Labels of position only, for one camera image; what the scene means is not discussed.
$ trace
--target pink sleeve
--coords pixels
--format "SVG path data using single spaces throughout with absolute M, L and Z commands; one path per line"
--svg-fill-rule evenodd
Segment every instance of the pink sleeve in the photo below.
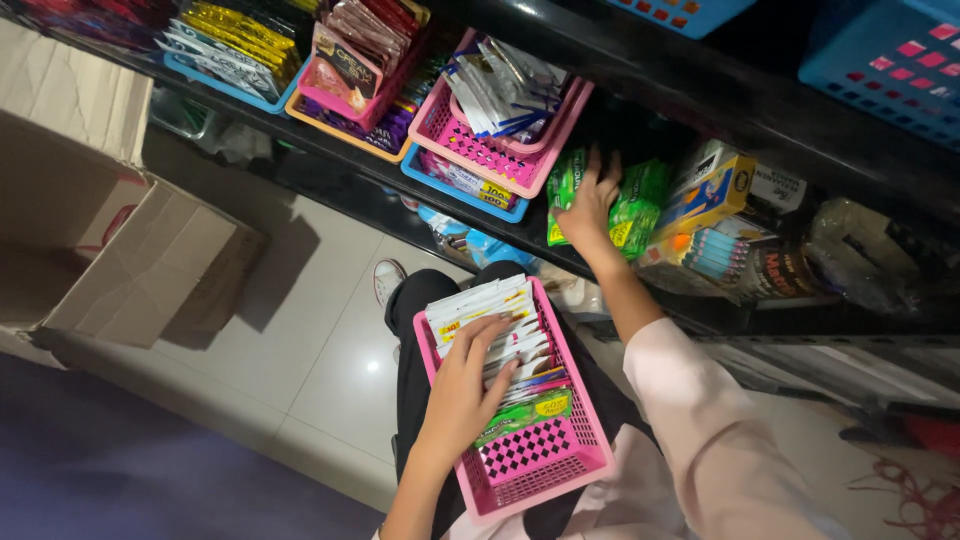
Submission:
M 704 540 L 850 538 L 813 501 L 739 384 L 673 321 L 638 331 L 623 370 Z

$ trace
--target hand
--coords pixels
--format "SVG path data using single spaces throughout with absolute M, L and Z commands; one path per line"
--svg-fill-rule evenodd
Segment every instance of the hand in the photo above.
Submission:
M 445 471 L 487 426 L 510 386 L 517 360 L 504 366 L 490 390 L 483 393 L 487 349 L 511 320 L 488 315 L 459 329 L 433 379 L 416 446 L 433 455 Z
M 603 180 L 603 162 L 596 144 L 590 147 L 587 171 L 577 187 L 577 195 L 567 210 L 553 208 L 553 216 L 566 241 L 577 250 L 596 272 L 595 264 L 614 257 L 622 258 L 610 240 L 610 206 L 620 194 L 623 168 L 620 153 L 613 152 Z

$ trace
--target black pants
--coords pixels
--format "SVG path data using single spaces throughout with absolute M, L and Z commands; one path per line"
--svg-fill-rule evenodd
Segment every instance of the black pants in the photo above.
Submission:
M 523 268 L 519 264 L 499 261 L 481 270 L 470 286 L 523 273 Z M 423 416 L 426 413 L 426 403 L 430 398 L 430 381 L 426 376 L 423 357 L 420 355 L 420 345 L 414 333 L 414 315 L 423 311 L 427 304 L 458 292 L 460 287 L 457 283 L 442 272 L 433 269 L 419 270 L 396 288 L 386 306 L 387 327 L 400 339 L 400 360 L 396 379 L 397 481 L 403 474 L 410 448 L 420 433 L 420 425 L 423 424 Z M 623 395 L 613 381 L 600 370 L 563 317 L 557 317 L 557 319 L 560 321 L 566 343 L 577 362 L 577 369 L 587 387 L 607 439 L 613 441 L 620 427 L 626 423 L 655 440 L 653 431 L 640 418 L 634 402 Z M 577 489 L 527 510 L 523 517 L 523 525 L 530 538 L 553 540 L 560 536 L 582 493 L 583 488 Z M 451 471 L 438 498 L 431 538 L 443 536 L 464 511 L 466 507 L 463 495 L 460 492 L 457 477 Z

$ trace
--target pink shirt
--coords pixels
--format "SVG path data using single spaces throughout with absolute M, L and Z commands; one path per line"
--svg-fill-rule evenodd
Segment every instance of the pink shirt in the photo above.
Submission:
M 564 540 L 851 538 L 813 501 L 740 385 L 672 321 L 638 331 L 623 370 L 663 455 L 624 425 L 615 472 L 587 486 Z M 485 528 L 464 514 L 444 538 L 528 539 L 520 514 Z

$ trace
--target pink plastic basket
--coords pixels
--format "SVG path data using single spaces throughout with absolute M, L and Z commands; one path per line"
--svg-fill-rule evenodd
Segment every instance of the pink plastic basket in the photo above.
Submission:
M 351 107 L 349 103 L 330 92 L 308 84 L 307 81 L 310 80 L 313 74 L 313 65 L 308 66 L 300 74 L 300 78 L 297 79 L 297 90 L 300 91 L 300 94 L 316 101 L 325 109 L 333 110 L 345 118 L 360 124 L 365 131 L 370 131 L 376 126 L 377 122 L 380 121 L 380 118 L 383 118 L 383 115 L 387 113 L 387 109 L 390 108 L 390 105 L 394 102 L 400 91 L 403 90 L 403 85 L 406 84 L 410 73 L 417 66 L 417 62 L 425 50 L 424 44 L 429 38 L 428 32 L 429 30 L 420 32 L 417 41 L 410 46 L 410 50 L 407 51 L 400 65 L 396 67 L 394 74 L 380 85 L 379 91 L 376 92 L 376 95 L 373 96 L 373 99 L 367 104 L 367 108 L 362 112 L 353 110 L 353 107 Z M 312 64 L 313 57 L 311 56 L 310 59 L 310 63 Z
M 477 450 L 467 449 L 454 469 L 464 493 L 467 513 L 483 526 L 597 481 L 614 467 L 613 452 L 566 346 L 557 316 L 537 278 L 534 303 L 540 324 L 550 336 L 558 361 L 572 381 L 573 406 L 569 418 L 551 418 L 525 430 L 504 435 Z M 421 311 L 414 329 L 430 384 L 441 359 L 433 332 Z
M 580 95 L 580 92 L 583 91 L 584 81 L 583 79 L 577 77 L 570 82 L 570 88 L 567 89 L 564 102 L 560 105 L 560 109 L 557 110 L 557 114 L 554 118 L 550 118 L 547 121 L 546 130 L 540 134 L 540 140 L 530 144 L 523 144 L 522 142 L 513 140 L 508 136 L 501 137 L 498 142 L 504 148 L 509 149 L 514 156 L 518 158 L 529 158 L 530 156 L 535 155 L 538 152 L 543 151 L 547 145 L 553 140 L 553 137 L 557 135 L 557 128 L 560 126 L 560 122 L 557 121 L 557 118 L 565 118 L 569 115 L 570 108 L 573 107 L 574 102 L 576 102 L 577 97 Z M 457 102 L 457 96 L 450 95 L 450 112 L 453 113 L 453 117 L 457 119 L 461 124 L 467 124 L 467 116 L 464 114 L 464 110 L 460 108 L 460 103 Z
M 467 47 L 474 34 L 474 30 L 467 31 L 457 50 Z M 533 199 L 546 182 L 591 92 L 593 83 L 583 82 L 576 96 L 567 96 L 573 101 L 566 116 L 558 114 L 552 122 L 557 125 L 556 135 L 542 151 L 532 156 L 522 156 L 501 141 L 477 137 L 468 124 L 457 120 L 450 111 L 453 92 L 446 81 L 440 78 L 414 116 L 410 124 L 410 137 L 445 160 L 520 197 Z

